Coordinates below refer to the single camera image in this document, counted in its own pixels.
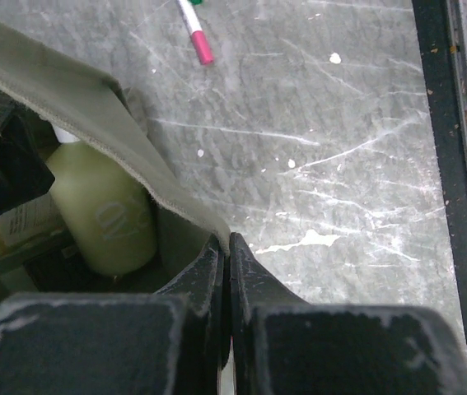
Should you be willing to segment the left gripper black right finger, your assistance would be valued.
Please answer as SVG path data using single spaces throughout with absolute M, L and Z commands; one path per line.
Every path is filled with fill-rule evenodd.
M 467 394 L 467 364 L 435 311 L 310 304 L 230 238 L 239 394 Z

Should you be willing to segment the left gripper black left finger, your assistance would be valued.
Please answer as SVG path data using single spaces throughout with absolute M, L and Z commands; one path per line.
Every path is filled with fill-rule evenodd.
M 210 238 L 151 294 L 20 293 L 0 304 L 0 394 L 216 394 L 225 256 Z

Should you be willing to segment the olive green canvas bag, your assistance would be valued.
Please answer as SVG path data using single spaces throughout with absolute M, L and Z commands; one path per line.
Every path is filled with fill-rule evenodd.
M 182 188 L 111 75 L 0 23 L 0 92 L 48 123 L 51 135 L 53 126 L 70 132 L 144 187 L 156 228 L 151 260 L 159 258 L 170 274 L 188 266 L 210 238 L 229 254 L 228 225 Z

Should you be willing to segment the yellow-green pump bottle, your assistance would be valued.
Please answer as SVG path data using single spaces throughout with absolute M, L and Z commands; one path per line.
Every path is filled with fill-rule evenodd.
M 50 194 L 87 266 L 113 277 L 143 267 L 157 250 L 147 191 L 108 156 L 53 130 L 59 147 L 46 161 Z

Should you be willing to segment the amber liquid bottle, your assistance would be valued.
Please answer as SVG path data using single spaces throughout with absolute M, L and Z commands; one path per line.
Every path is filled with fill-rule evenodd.
M 66 226 L 49 193 L 0 215 L 0 256 L 65 231 Z

